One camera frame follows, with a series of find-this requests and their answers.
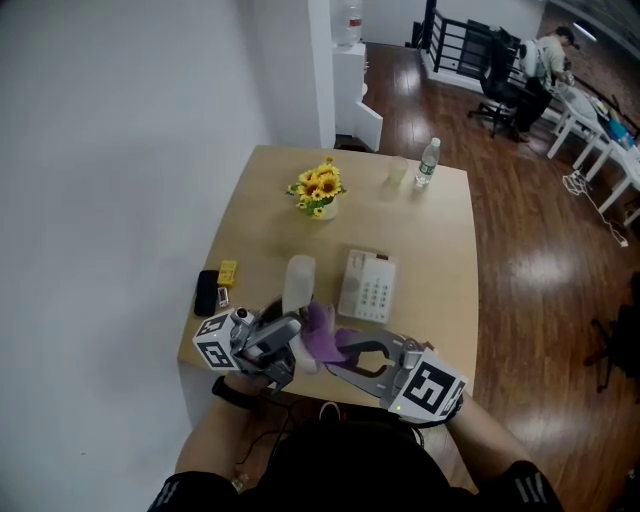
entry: white stripe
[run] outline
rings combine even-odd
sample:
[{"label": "white stripe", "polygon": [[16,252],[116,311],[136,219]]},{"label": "white stripe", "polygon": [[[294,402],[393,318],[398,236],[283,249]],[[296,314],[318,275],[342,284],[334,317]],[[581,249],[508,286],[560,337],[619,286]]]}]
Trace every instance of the white stripe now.
[{"label": "white stripe", "polygon": [[519,478],[516,478],[516,486],[520,491],[520,496],[522,497],[522,501],[524,501],[525,503],[529,503],[529,497],[527,496],[527,493],[525,492],[524,487],[522,487],[522,482],[520,481]]},{"label": "white stripe", "polygon": [[542,500],[542,503],[546,505],[547,499],[544,497],[544,487],[542,487],[542,477],[540,476],[540,473],[536,473],[535,478],[536,478],[536,489],[538,489],[538,494],[540,495],[540,499]]},{"label": "white stripe", "polygon": [[167,482],[160,491],[160,496],[158,496],[158,499],[156,500],[156,507],[159,507],[162,504],[162,500],[165,498],[167,492],[169,491],[169,485],[170,484]]},{"label": "white stripe", "polygon": [[531,483],[531,478],[527,477],[525,482],[527,482],[527,487],[529,488],[529,491],[531,491],[531,496],[533,496],[533,501],[535,503],[540,503],[540,498],[538,498],[536,491],[533,490],[533,484]]},{"label": "white stripe", "polygon": [[176,492],[176,487],[178,487],[178,484],[180,482],[176,482],[175,484],[173,484],[173,487],[171,488],[171,492],[169,493],[169,495],[167,496],[167,499],[164,500],[164,503],[169,503],[169,500],[171,499],[171,496],[173,496],[173,493]]}]

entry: glass cup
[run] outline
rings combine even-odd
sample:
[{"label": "glass cup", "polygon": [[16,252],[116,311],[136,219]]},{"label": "glass cup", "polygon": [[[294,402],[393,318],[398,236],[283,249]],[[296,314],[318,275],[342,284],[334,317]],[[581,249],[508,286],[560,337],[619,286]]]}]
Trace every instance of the glass cup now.
[{"label": "glass cup", "polygon": [[409,168],[409,162],[401,156],[394,156],[389,162],[389,182],[399,185]]}]

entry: wooden table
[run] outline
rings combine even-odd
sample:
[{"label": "wooden table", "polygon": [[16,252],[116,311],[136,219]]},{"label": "wooden table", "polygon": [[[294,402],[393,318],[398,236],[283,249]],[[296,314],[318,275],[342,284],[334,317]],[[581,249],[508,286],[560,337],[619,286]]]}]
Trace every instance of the wooden table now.
[{"label": "wooden table", "polygon": [[[349,193],[331,221],[306,217],[286,196],[297,176],[332,156]],[[231,305],[260,309],[282,294],[289,259],[316,259],[315,298],[337,304],[352,248],[398,258],[396,289],[387,329],[430,341],[440,356],[470,379],[478,343],[478,267],[467,173],[438,166],[428,187],[413,187],[418,162],[399,187],[387,181],[390,157],[349,151],[257,147],[229,202],[206,260],[206,269],[236,260]],[[192,338],[202,319],[191,313],[178,358],[207,368]],[[372,328],[338,317],[339,325]],[[363,366],[378,368],[372,354]],[[329,374],[296,371],[285,391],[344,403],[377,406],[378,400]]]}]

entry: white pillar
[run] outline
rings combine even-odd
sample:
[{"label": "white pillar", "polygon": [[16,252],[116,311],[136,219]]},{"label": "white pillar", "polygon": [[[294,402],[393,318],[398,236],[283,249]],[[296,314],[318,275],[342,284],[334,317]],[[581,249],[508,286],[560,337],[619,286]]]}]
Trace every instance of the white pillar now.
[{"label": "white pillar", "polygon": [[250,0],[262,62],[259,85],[278,143],[333,148],[335,111],[329,0]]}]

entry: black sleeve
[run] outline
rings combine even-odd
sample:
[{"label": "black sleeve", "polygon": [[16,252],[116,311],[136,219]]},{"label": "black sleeve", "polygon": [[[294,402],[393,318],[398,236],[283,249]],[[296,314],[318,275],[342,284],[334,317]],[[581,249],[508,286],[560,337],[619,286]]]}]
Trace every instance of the black sleeve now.
[{"label": "black sleeve", "polygon": [[189,471],[168,478],[151,503],[148,512],[199,512],[224,507],[238,499],[238,492],[227,480],[213,473]]},{"label": "black sleeve", "polygon": [[491,510],[562,512],[549,481],[531,462],[520,461],[480,488],[477,499]]}]

